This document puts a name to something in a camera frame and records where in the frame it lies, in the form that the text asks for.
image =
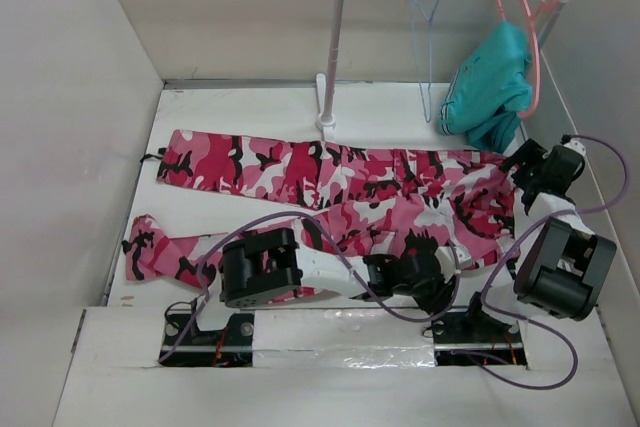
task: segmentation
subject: teal cloth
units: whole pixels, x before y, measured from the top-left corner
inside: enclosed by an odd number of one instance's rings
[[[444,135],[467,133],[477,149],[503,153],[520,125],[517,112],[531,104],[525,79],[531,62],[527,36],[502,21],[453,76],[440,105],[438,127]]]

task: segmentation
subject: white wall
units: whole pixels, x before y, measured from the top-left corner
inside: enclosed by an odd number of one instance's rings
[[[571,0],[544,50],[578,132],[601,137],[621,148],[636,179],[626,199],[611,209],[610,217],[589,216],[587,222],[604,235],[613,235],[614,227],[624,251],[624,255],[620,253],[616,258],[599,303],[618,368],[638,417],[640,0]],[[555,94],[551,78],[545,75],[540,110],[528,123],[527,131],[551,145],[571,130],[565,106]],[[588,148],[602,196],[611,199],[621,186],[620,165],[605,149],[595,145]],[[582,179],[571,194],[583,207],[601,201],[595,185]]]
[[[312,79],[326,68],[332,0],[120,1],[165,79]],[[435,81],[448,81],[495,25],[493,5],[442,1],[434,25]],[[408,13],[407,0],[348,0],[339,75],[414,79]],[[420,50],[425,58],[424,42]]]
[[[0,425],[49,426],[162,84],[117,0],[0,12]]]

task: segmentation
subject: white floor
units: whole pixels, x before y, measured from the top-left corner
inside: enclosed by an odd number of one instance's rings
[[[446,88],[446,85],[434,85],[434,105]],[[336,91],[335,113],[340,143],[424,149],[465,146],[462,138],[442,137],[435,132],[434,124],[424,122],[415,84],[340,85]],[[309,87],[165,91],[147,152],[166,146],[172,131],[178,128],[287,140],[317,139],[316,115],[315,91]],[[143,164],[129,225],[134,217],[150,213],[171,236],[225,232],[283,208],[262,200],[158,184],[155,182],[157,168],[158,163],[154,161]],[[317,352],[322,350],[323,354],[310,357],[307,365],[305,361],[283,364],[278,358],[277,362],[263,363],[263,368],[252,369],[158,367],[155,360],[163,332],[164,308],[197,294],[196,289],[173,279],[127,282],[124,256],[120,254],[108,303],[110,308],[90,309],[87,314],[55,425],[162,427],[185,422],[249,425],[258,420],[265,425],[305,427],[331,423],[635,425],[595,313],[580,323],[544,319],[576,343],[581,361],[574,381],[549,393],[509,387],[472,367],[373,371],[335,368],[348,364],[336,364],[336,355],[333,355],[338,348],[334,349],[333,345],[340,348],[345,345],[344,329],[335,324],[336,315],[339,317],[341,311],[308,308],[363,307],[360,302],[335,297],[285,306],[305,308],[303,310],[256,314],[255,342],[265,352],[303,348],[313,351],[313,342],[307,340],[313,338],[312,334],[305,328],[310,324],[325,326],[322,345],[316,346]],[[408,301],[401,298],[394,302],[403,305]],[[225,318],[225,308],[219,303],[207,309],[210,314],[219,313],[220,319]],[[370,323],[362,323],[362,329],[359,324],[358,334],[350,333],[349,342],[356,339],[357,343],[358,336],[375,338],[377,345],[390,347],[392,354],[418,349],[415,365],[433,365],[429,341],[424,340],[424,345],[416,343],[419,326],[388,324],[389,328],[381,330],[375,319],[385,323],[394,319],[376,317],[377,309],[368,310]],[[209,318],[216,324],[217,315]],[[335,344],[328,340],[333,338],[331,335],[336,336]],[[569,369],[566,348],[553,337],[526,325],[523,336],[529,370],[500,369],[510,378],[525,383],[561,379]],[[328,355],[327,351],[332,349],[333,354]],[[353,358],[358,353],[347,351],[341,355]]]

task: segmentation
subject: pink hanger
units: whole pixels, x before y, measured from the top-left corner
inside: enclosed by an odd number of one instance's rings
[[[531,68],[533,69],[533,98],[531,99],[531,104],[529,104],[527,110],[518,112],[518,117],[526,119],[531,117],[536,111],[538,108],[538,100],[540,98],[540,49],[538,48],[538,35],[536,34],[535,22],[541,13],[552,12],[558,4],[558,0],[541,0],[538,4],[538,8],[533,14],[531,14],[531,9],[529,8],[527,0],[520,0],[520,4],[524,10],[525,20],[527,23],[527,36],[529,37],[529,50],[533,56],[531,65]],[[498,7],[500,20],[506,20],[504,9],[502,8],[502,0],[496,0],[496,5]]]

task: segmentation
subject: camouflage fabric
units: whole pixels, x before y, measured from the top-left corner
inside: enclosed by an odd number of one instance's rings
[[[175,131],[158,180],[322,209],[315,218],[348,256],[400,256],[452,242],[481,267],[494,264],[513,240],[514,188],[498,168],[502,160],[466,150],[358,149]],[[298,242],[333,253],[304,220],[257,231],[281,226],[292,227]],[[223,236],[171,239],[153,217],[138,217],[123,242],[127,279],[169,275],[198,286],[198,259]],[[210,282],[220,259],[218,252],[205,268]],[[312,293],[303,288],[296,294]]]

